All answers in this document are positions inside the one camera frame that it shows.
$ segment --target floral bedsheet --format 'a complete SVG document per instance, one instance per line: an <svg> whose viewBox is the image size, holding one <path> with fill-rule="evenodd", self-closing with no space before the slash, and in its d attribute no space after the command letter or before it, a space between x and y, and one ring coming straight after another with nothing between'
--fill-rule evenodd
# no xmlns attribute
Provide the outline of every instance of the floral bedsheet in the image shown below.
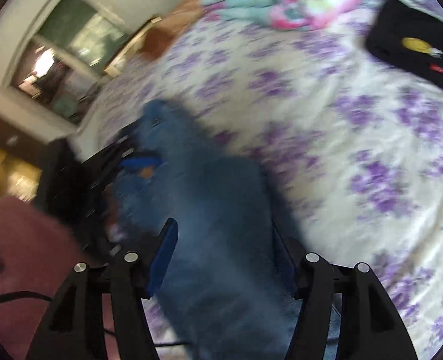
<svg viewBox="0 0 443 360"><path fill-rule="evenodd" d="M402 1L443 19L436 0ZM228 151L271 170L310 250L371 265L427 360L443 344L443 91L364 50L382 3L315 32L199 21L107 85L100 145L147 101L183 102ZM145 308L155 340L174 339L156 301Z"/></svg>

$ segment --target blue cloth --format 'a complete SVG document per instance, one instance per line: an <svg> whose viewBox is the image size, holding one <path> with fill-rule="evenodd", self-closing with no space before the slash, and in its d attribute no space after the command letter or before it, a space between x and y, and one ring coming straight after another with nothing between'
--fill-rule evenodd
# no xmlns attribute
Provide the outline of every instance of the blue cloth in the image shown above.
<svg viewBox="0 0 443 360"><path fill-rule="evenodd" d="M180 339L193 342L195 359L282 360L301 302L276 272L273 200L261 168L227 156L164 100L145 106L136 136L163 164L149 180L118 176L119 221L128 242L139 231L159 232L169 217L177 221L178 244L157 298ZM333 311L326 359L336 356L339 328Z"/></svg>

